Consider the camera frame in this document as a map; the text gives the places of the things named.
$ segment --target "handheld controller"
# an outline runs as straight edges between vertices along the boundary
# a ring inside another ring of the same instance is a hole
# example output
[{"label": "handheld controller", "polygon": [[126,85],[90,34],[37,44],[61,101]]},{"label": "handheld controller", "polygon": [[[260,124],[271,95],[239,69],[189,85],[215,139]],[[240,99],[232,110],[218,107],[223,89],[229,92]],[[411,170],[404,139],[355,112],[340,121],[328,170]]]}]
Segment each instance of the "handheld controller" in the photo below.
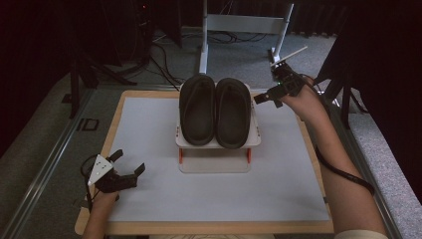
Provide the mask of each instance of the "handheld controller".
[{"label": "handheld controller", "polygon": [[305,82],[300,75],[292,70],[286,61],[279,62],[272,67],[271,71],[278,84],[268,89],[266,93],[255,96],[254,101],[257,105],[273,101],[276,107],[280,108],[283,103],[279,101],[279,98],[285,95],[297,96]]}]

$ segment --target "metal stand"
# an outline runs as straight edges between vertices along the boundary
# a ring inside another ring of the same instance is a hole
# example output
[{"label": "metal stand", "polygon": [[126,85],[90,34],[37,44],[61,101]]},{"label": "metal stand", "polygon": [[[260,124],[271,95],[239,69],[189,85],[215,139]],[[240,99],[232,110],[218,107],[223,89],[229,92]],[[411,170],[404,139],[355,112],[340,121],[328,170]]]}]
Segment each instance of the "metal stand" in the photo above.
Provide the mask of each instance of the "metal stand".
[{"label": "metal stand", "polygon": [[278,34],[279,39],[276,47],[272,48],[273,62],[280,60],[279,54],[289,26],[294,4],[288,4],[283,18],[233,16],[208,14],[208,3],[204,0],[204,11],[202,21],[203,42],[201,49],[201,59],[199,63],[199,73],[206,74],[208,59],[208,31],[227,32],[250,32],[264,34]]}]

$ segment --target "human hand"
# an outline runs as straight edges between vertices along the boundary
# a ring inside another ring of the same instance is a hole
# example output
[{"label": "human hand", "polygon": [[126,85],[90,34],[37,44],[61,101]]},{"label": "human hand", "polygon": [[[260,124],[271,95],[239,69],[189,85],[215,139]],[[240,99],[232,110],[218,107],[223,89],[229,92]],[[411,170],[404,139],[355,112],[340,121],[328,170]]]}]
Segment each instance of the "human hand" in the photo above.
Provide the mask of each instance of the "human hand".
[{"label": "human hand", "polygon": [[[305,77],[305,79],[310,85],[314,82],[309,77]],[[304,85],[297,96],[284,96],[279,101],[292,108],[303,121],[310,123],[311,126],[317,126],[324,120],[329,120],[317,94],[308,85]]]},{"label": "human hand", "polygon": [[118,191],[104,193],[99,191],[93,200],[93,209],[109,209],[114,206],[118,197]]}]

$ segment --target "pair of slippers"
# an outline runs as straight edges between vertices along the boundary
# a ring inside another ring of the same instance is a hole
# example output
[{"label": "pair of slippers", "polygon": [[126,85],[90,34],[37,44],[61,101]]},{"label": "pair of slippers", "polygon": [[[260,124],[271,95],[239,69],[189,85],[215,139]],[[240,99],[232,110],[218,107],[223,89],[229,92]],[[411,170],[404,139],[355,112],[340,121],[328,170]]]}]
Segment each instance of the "pair of slippers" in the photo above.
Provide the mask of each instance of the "pair of slippers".
[{"label": "pair of slippers", "polygon": [[251,95],[241,81],[214,84],[205,75],[188,79],[180,90],[180,127],[192,145],[205,145],[214,135],[225,148],[240,148],[248,139]]}]

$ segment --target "sleeve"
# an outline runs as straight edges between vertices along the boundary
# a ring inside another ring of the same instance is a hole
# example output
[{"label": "sleeve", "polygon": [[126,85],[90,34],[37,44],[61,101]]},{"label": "sleeve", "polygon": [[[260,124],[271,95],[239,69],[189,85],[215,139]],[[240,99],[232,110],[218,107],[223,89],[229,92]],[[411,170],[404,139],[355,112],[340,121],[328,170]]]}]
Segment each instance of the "sleeve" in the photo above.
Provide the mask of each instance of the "sleeve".
[{"label": "sleeve", "polygon": [[349,230],[338,233],[334,239],[388,239],[388,237],[374,231]]}]

